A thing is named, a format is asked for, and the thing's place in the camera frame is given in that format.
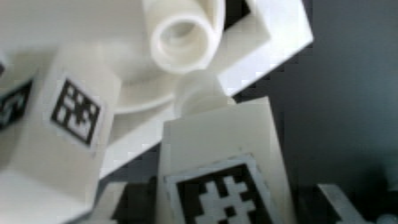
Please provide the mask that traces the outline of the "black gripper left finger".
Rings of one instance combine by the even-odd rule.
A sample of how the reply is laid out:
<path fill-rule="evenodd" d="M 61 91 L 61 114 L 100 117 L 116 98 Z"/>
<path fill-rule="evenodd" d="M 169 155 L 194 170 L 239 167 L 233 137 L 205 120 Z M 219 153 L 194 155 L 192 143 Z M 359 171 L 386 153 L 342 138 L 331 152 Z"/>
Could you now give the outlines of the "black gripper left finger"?
<path fill-rule="evenodd" d="M 146 183 L 111 182 L 79 224 L 155 224 L 155 204 L 157 177 Z"/>

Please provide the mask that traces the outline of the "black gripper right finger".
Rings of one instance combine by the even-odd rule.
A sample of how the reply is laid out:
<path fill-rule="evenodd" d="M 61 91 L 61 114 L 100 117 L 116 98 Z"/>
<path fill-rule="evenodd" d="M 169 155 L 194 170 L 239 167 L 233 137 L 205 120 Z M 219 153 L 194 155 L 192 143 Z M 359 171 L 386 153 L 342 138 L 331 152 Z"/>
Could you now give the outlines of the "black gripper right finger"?
<path fill-rule="evenodd" d="M 375 224 L 336 184 L 320 183 L 297 191 L 299 224 Z"/>

